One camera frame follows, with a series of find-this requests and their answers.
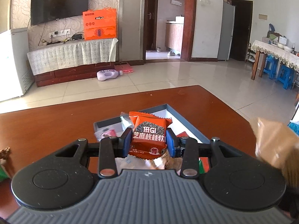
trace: orange snack package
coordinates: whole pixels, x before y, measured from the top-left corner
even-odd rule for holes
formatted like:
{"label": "orange snack package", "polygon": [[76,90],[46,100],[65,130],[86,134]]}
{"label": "orange snack package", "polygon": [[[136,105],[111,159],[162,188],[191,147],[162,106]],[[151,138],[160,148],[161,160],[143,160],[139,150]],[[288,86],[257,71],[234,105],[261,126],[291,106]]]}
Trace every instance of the orange snack package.
{"label": "orange snack package", "polygon": [[130,112],[129,117],[134,124],[130,155],[153,160],[166,152],[166,128],[172,123],[152,114]]}

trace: electrical cable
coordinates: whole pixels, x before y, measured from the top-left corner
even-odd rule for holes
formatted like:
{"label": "electrical cable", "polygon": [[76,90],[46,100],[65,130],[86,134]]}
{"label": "electrical cable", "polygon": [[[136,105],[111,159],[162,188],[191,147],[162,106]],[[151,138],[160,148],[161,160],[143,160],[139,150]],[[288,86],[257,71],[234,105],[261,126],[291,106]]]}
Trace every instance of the electrical cable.
{"label": "electrical cable", "polygon": [[41,37],[40,37],[40,40],[39,40],[39,42],[38,42],[38,45],[37,46],[39,46],[39,43],[40,43],[40,41],[41,41],[41,38],[42,38],[42,35],[44,34],[44,28],[43,28],[43,30],[42,30],[42,34],[41,34]]}
{"label": "electrical cable", "polygon": [[65,41],[64,41],[63,43],[65,44],[65,43],[68,42],[68,41],[81,41],[81,40],[84,40],[84,38],[79,39],[79,40],[73,38],[73,36],[74,36],[75,34],[78,34],[78,33],[82,33],[82,34],[84,34],[84,32],[77,32],[77,33],[74,33],[74,34],[72,35],[72,37],[68,37],[68,38],[66,38]]}
{"label": "electrical cable", "polygon": [[29,26],[30,20],[31,20],[31,18],[29,19],[29,22],[28,22],[28,24],[27,24],[27,30],[28,30],[28,26]]}
{"label": "electrical cable", "polygon": [[[64,30],[65,30],[65,28],[66,28],[66,18],[65,18],[65,26],[64,26]],[[66,35],[65,35],[65,39],[66,39]]]}

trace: power outlet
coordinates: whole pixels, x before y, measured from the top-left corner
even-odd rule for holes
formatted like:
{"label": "power outlet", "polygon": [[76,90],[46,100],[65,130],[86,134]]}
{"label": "power outlet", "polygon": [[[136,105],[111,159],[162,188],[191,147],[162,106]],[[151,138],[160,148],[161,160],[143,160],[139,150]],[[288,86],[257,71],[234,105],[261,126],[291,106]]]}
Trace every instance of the power outlet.
{"label": "power outlet", "polygon": [[58,30],[58,31],[49,33],[50,38],[54,38],[54,37],[58,37],[58,36],[65,36],[65,35],[71,35],[71,29]]}

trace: clear plastic wrapper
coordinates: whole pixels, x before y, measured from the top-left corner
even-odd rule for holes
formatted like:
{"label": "clear plastic wrapper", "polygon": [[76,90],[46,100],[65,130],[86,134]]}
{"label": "clear plastic wrapper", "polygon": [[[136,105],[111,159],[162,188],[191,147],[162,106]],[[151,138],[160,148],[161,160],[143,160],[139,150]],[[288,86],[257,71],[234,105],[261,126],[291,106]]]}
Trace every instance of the clear plastic wrapper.
{"label": "clear plastic wrapper", "polygon": [[132,129],[134,128],[134,124],[130,119],[129,115],[124,112],[121,112],[121,125],[123,127],[123,131],[125,131],[128,127]]}
{"label": "clear plastic wrapper", "polygon": [[116,131],[112,126],[100,128],[95,133],[95,137],[98,141],[100,141],[103,138],[110,137],[110,136],[116,136]]}

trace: blue stool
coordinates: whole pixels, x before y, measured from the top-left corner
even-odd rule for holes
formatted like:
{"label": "blue stool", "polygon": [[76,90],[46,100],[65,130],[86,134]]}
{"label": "blue stool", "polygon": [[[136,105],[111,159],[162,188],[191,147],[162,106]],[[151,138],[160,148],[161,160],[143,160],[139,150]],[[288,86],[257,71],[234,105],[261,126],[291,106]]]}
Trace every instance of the blue stool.
{"label": "blue stool", "polygon": [[277,81],[282,82],[284,89],[288,89],[289,86],[291,86],[291,89],[292,89],[294,72],[295,71],[292,68],[289,68],[286,65],[282,64],[279,68],[278,76],[277,76],[275,82],[277,82]]}
{"label": "blue stool", "polygon": [[270,79],[273,79],[276,76],[278,60],[275,57],[269,55],[266,59],[266,66],[264,68],[264,73],[269,75]]}

